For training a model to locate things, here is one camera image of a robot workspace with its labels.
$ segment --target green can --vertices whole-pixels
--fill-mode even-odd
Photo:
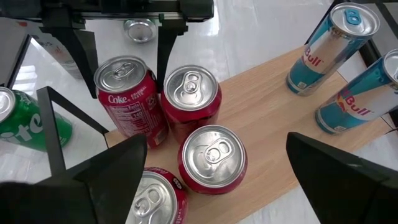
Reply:
[[[72,136],[69,120],[54,112],[61,146]],[[0,140],[46,151],[37,100],[24,92],[0,87]]]

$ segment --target can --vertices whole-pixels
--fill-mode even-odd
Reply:
[[[72,124],[54,112],[61,146],[72,137]],[[0,140],[46,151],[37,100],[28,94],[0,87]]]
[[[208,125],[194,131],[178,152],[184,182],[201,194],[225,194],[243,180],[248,157],[242,141],[231,130]]]
[[[165,169],[146,167],[126,224],[183,224],[187,209],[181,182]]]
[[[398,105],[398,49],[391,50],[316,110],[319,127],[338,134]]]
[[[179,143],[194,130],[216,123],[221,99],[216,78],[196,65],[173,71],[165,79],[160,96],[170,129]]]
[[[76,62],[67,48],[51,34],[41,31],[42,24],[32,21],[18,21],[19,26],[25,27],[29,35],[36,40],[73,78],[81,80],[83,76]]]
[[[155,76],[139,58],[125,55],[104,62],[94,74],[99,102],[121,134],[145,134],[150,148],[168,135]]]
[[[377,32],[380,20],[362,4],[341,3],[327,15],[287,75],[287,86],[311,95]]]
[[[156,37],[157,27],[150,19],[132,19],[123,25],[124,33],[137,43],[145,43]]]

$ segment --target can lid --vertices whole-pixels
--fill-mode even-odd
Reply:
[[[177,214],[177,196],[160,174],[142,173],[126,223],[171,224]]]
[[[149,19],[133,19],[124,23],[126,35],[137,43],[144,43],[156,36],[156,25]]]
[[[0,122],[11,114],[15,107],[15,94],[6,87],[0,87]]]
[[[235,133],[222,126],[208,125],[189,135],[183,145],[182,160],[195,182],[220,188],[241,175],[246,154]]]
[[[398,84],[398,49],[390,50],[384,56],[384,70],[389,78]]]
[[[134,88],[145,77],[145,63],[134,56],[114,57],[104,62],[94,74],[97,88],[119,93]]]
[[[353,36],[370,36],[380,27],[377,14],[362,4],[338,4],[331,10],[330,17],[335,26]]]
[[[166,99],[184,111],[200,110],[216,97],[218,82],[205,68],[186,65],[174,70],[165,80]]]

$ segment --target nutrition label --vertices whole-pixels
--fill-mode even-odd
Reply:
[[[153,130],[161,120],[159,114],[151,114],[140,102],[135,102],[128,106],[109,106],[109,108],[118,121],[118,128],[122,129],[128,136],[141,133],[149,135],[151,134],[151,130]]]

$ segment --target wooden surface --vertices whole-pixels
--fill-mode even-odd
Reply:
[[[298,182],[285,150],[289,131],[353,152],[390,130],[379,118],[339,136],[324,133],[314,120],[314,111],[346,82],[336,73],[312,96],[293,94],[285,85],[285,77],[302,51],[296,49],[221,83],[223,102],[218,124],[242,139],[248,153],[248,171],[242,184],[225,195],[200,195],[188,190],[187,223],[236,223],[296,187]],[[106,137],[109,146],[124,139],[117,131]],[[178,147],[170,135],[158,149],[148,152],[146,166],[162,167],[180,178]]]

